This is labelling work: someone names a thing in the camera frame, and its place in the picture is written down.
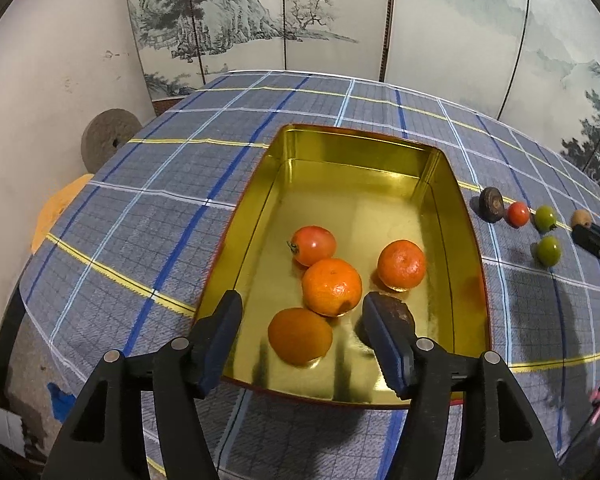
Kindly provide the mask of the dark brown passion fruit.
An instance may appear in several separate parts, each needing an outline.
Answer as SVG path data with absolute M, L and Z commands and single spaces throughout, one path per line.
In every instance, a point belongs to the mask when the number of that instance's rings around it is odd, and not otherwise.
M 400 299 L 369 292 L 363 300 L 363 326 L 373 347 L 378 340 L 404 340 L 414 344 L 415 320 L 407 304 Z

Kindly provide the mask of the small orange mandarin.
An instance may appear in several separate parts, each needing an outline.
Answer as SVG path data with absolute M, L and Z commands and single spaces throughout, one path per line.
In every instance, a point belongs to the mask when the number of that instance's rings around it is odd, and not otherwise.
M 426 272 L 426 256 L 410 240 L 395 240 L 387 245 L 378 257 L 378 278 L 386 287 L 398 292 L 417 287 Z

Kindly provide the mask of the large orange mandarin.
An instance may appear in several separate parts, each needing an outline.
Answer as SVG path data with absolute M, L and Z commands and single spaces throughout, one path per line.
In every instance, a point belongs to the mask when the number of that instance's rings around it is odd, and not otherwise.
M 338 258 L 317 261 L 301 280 L 303 303 L 313 312 L 338 318 L 361 301 L 363 285 L 358 271 Z

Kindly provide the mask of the small brown longan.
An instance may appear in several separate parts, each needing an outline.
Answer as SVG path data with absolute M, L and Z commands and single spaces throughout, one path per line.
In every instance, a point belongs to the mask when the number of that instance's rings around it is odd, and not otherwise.
M 593 217 L 592 214 L 586 209 L 577 209 L 573 211 L 570 219 L 570 226 L 584 226 L 585 229 L 589 229 L 592 226 Z

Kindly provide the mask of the green tomato near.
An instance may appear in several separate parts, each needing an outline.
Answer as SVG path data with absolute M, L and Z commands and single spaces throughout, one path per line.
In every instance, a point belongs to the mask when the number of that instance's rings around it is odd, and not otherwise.
M 553 235 L 542 237 L 535 245 L 535 257 L 544 268 L 556 266 L 562 258 L 562 248 L 559 240 Z

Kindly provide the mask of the green tomato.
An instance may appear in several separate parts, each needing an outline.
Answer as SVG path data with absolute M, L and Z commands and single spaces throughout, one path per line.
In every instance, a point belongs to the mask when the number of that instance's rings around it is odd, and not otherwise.
M 559 240 L 553 235 L 542 237 L 535 245 L 535 257 L 544 268 L 556 266 L 562 258 L 562 248 Z
M 535 209 L 533 222 L 540 233 L 548 233 L 557 228 L 556 211 L 548 205 L 541 205 Z

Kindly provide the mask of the green tomato far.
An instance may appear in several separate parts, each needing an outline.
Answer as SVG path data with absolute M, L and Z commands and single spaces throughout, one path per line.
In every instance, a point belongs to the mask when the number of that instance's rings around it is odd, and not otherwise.
M 541 205 L 535 209 L 533 222 L 540 233 L 548 233 L 557 228 L 556 211 L 548 205 Z

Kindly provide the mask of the small red tomato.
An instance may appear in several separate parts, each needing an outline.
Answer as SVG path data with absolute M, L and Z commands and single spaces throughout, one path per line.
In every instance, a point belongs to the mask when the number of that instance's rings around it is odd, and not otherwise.
M 507 208 L 507 221 L 516 229 L 525 226 L 530 220 L 530 210 L 525 202 L 515 202 Z

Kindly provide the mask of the dark brown round fruit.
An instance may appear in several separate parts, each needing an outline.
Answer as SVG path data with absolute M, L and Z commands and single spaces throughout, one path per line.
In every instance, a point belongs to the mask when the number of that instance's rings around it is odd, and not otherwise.
M 495 223 L 501 220 L 505 214 L 504 200 L 501 192 L 493 186 L 484 188 L 478 199 L 480 217 L 484 221 Z

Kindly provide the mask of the blue plaid tablecloth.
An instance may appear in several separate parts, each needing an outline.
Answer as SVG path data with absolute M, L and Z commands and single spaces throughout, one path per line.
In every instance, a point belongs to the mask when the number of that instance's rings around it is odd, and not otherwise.
M 291 122 L 367 129 L 431 144 L 466 200 L 495 186 L 512 200 L 585 208 L 600 188 L 556 152 L 470 108 L 339 75 L 244 70 L 176 102 L 126 144 L 56 221 L 19 290 L 65 387 L 78 393 L 102 355 L 151 352 L 187 332 L 240 194 Z M 600 263 L 556 232 L 562 258 L 541 270 L 535 229 L 477 222 L 490 332 L 569 479 L 600 459 Z

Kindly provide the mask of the painted folding screen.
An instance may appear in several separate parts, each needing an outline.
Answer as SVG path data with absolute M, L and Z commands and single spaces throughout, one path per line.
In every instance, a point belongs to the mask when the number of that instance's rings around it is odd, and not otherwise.
M 128 0 L 149 93 L 286 68 L 419 90 L 506 122 L 600 187 L 592 0 Z

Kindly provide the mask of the orange stool seat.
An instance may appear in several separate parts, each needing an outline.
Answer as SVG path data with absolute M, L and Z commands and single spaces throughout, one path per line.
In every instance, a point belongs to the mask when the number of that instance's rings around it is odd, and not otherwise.
M 78 177 L 55 193 L 44 204 L 36 219 L 36 226 L 31 240 L 30 252 L 32 255 L 38 251 L 50 229 L 92 177 L 94 177 L 94 174 L 84 174 Z

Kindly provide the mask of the gold red tin box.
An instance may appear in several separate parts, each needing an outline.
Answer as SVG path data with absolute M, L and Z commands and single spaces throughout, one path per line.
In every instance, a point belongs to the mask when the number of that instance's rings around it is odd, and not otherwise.
M 332 233 L 336 257 L 358 271 L 366 292 L 381 290 L 381 251 L 395 240 L 415 243 L 427 272 L 400 299 L 416 334 L 461 356 L 490 348 L 480 250 L 445 154 L 380 133 L 288 125 L 242 193 L 199 304 L 206 318 L 224 292 L 242 297 L 242 322 L 223 370 L 228 382 L 316 402 L 399 404 L 360 339 L 360 309 L 332 320 L 329 352 L 308 366 L 285 363 L 268 343 L 273 316 L 303 304 L 302 269 L 289 249 L 302 226 Z

